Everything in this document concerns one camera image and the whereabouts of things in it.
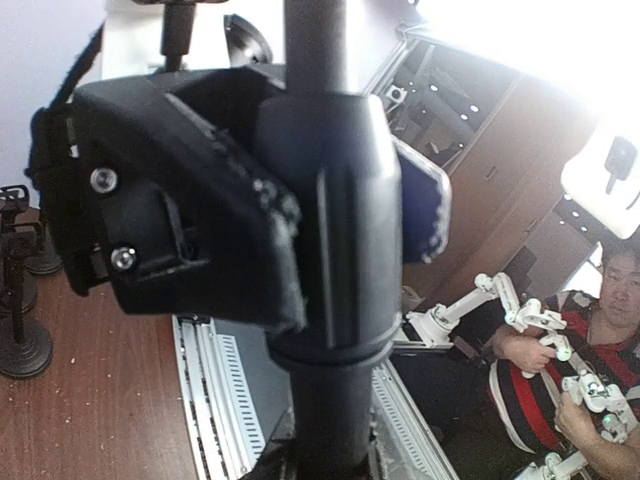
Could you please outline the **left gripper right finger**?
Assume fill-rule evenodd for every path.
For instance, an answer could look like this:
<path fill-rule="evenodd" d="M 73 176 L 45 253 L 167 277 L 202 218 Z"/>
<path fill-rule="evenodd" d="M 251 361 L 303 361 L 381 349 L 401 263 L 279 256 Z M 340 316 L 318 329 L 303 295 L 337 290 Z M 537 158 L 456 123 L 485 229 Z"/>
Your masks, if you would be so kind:
<path fill-rule="evenodd" d="M 369 434 L 367 478 L 374 480 L 419 480 L 425 474 L 412 466 L 392 439 L 372 429 Z"/>

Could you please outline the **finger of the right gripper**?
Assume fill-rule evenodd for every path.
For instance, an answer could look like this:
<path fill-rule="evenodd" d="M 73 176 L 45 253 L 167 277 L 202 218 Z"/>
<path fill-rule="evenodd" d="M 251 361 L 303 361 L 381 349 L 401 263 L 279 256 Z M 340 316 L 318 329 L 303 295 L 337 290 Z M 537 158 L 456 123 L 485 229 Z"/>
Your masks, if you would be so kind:
<path fill-rule="evenodd" d="M 130 315 L 306 326 L 295 195 L 253 153 L 250 67 L 98 81 L 31 120 L 29 176 L 71 289 Z"/>
<path fill-rule="evenodd" d="M 447 248 L 452 190 L 446 172 L 393 137 L 401 168 L 404 264 L 429 264 Z"/>

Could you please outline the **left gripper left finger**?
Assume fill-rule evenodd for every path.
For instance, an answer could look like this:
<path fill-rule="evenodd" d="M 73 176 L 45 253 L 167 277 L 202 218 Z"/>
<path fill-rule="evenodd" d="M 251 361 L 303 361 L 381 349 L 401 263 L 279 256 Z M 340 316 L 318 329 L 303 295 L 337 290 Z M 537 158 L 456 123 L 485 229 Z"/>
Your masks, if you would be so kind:
<path fill-rule="evenodd" d="M 286 480 L 293 478 L 292 438 L 270 439 L 249 473 L 251 480 Z"/>

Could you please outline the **mic stand front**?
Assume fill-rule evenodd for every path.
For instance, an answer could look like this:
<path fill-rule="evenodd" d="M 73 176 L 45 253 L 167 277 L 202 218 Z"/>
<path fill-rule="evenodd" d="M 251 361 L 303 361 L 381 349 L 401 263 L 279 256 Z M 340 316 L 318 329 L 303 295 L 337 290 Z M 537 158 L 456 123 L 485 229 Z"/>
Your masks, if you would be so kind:
<path fill-rule="evenodd" d="M 43 234 L 42 248 L 36 255 L 28 257 L 24 266 L 30 274 L 35 276 L 52 275 L 62 268 L 62 260 L 53 245 L 47 220 L 40 220 L 39 224 Z"/>

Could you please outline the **pink mic stand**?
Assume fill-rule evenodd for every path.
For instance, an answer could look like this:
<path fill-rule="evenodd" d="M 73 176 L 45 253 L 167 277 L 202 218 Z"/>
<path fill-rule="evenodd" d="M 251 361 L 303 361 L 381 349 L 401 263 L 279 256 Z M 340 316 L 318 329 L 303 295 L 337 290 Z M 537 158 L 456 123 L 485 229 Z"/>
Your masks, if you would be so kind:
<path fill-rule="evenodd" d="M 9 256 L 24 267 L 37 242 L 27 232 L 11 233 L 7 240 Z M 1 374 L 13 379 L 28 379 L 43 373 L 53 358 L 53 340 L 49 330 L 37 319 L 21 312 L 21 291 L 13 311 L 1 320 Z"/>

